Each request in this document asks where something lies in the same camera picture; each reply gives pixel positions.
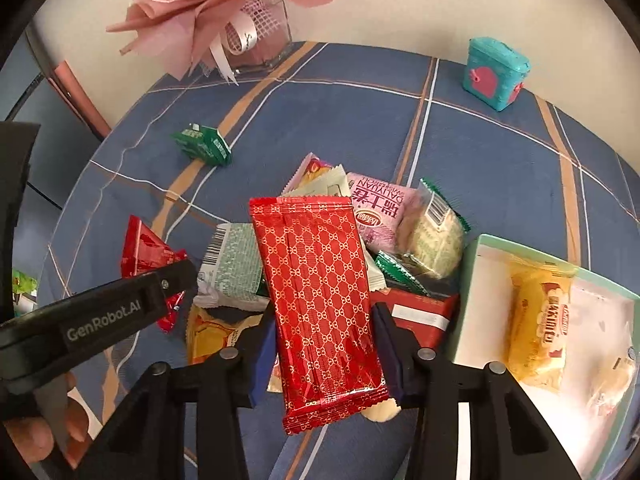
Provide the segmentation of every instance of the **screw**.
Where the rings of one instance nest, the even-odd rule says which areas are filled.
[[[238,349],[233,348],[232,346],[228,346],[226,348],[223,348],[219,352],[219,354],[223,359],[235,359],[236,357],[238,357]]]
[[[420,348],[418,357],[423,361],[433,361],[436,358],[436,352],[432,348]]]
[[[500,361],[491,361],[489,363],[489,370],[491,370],[494,374],[502,375],[507,371],[507,367]]]
[[[151,365],[151,373],[153,375],[162,375],[169,369],[169,365],[163,361],[153,363]]]

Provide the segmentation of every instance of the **finger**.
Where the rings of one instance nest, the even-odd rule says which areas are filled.
[[[78,467],[80,460],[86,453],[86,450],[93,442],[92,438],[87,435],[86,438],[79,442],[78,440],[74,440],[72,438],[69,439],[69,443],[66,446],[65,457],[66,460],[71,464],[71,467],[75,469]]]
[[[27,463],[44,460],[53,450],[53,434],[43,418],[9,420],[4,426]]]
[[[65,379],[66,379],[66,390],[70,392],[76,387],[76,376],[73,375],[71,372],[67,372],[65,374]]]
[[[89,416],[77,400],[69,399],[65,421],[71,439],[83,442],[89,431]]]

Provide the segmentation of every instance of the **open box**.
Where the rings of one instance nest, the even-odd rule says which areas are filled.
[[[455,363],[482,368],[490,361],[504,361],[505,335],[509,327],[513,285],[510,254],[536,262],[566,264],[549,254],[491,235],[481,235],[462,261],[460,314],[447,342],[447,356]],[[609,416],[596,417],[588,410],[591,381],[609,351],[628,337],[636,348],[640,296],[586,269],[579,269],[570,291],[567,357],[561,391],[553,394],[523,385],[565,451],[585,479],[596,479],[605,465],[625,420],[633,388]],[[458,480],[468,478],[470,430],[468,406],[460,407]]]

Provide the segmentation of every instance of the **barcode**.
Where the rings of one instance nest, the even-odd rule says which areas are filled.
[[[441,197],[437,193],[433,193],[431,202],[427,207],[426,215],[428,216],[428,218],[431,219],[431,221],[436,225],[436,227],[441,227],[450,209],[451,208],[445,202],[443,197]]]
[[[204,253],[204,257],[202,259],[203,264],[212,266],[218,264],[218,257],[220,256],[222,243],[225,241],[227,230],[228,224],[220,224],[218,226],[216,232],[213,235],[213,238],[211,239],[209,247],[207,247],[207,251]]]

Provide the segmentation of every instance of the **table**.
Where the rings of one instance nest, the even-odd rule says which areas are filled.
[[[130,214],[197,266],[220,222],[247,222],[248,200],[278,195],[308,152],[405,186],[436,183],[472,226],[580,264],[640,292],[640,176],[580,123],[528,91],[498,113],[462,89],[464,67],[396,50],[299,43],[270,74],[228,85],[199,71],[161,78],[95,152],[60,217],[40,304],[120,277]],[[170,134],[218,126],[226,168],[185,156]],[[184,318],[153,325],[81,365],[78,387],[98,419],[153,362],[185,364]],[[635,399],[630,413],[638,411]],[[415,414],[376,425],[355,415],[287,437],[282,397],[240,419],[252,480],[389,480]],[[630,431],[634,423],[629,417]],[[186,477],[196,478],[188,412]],[[610,469],[623,458],[619,450]]]

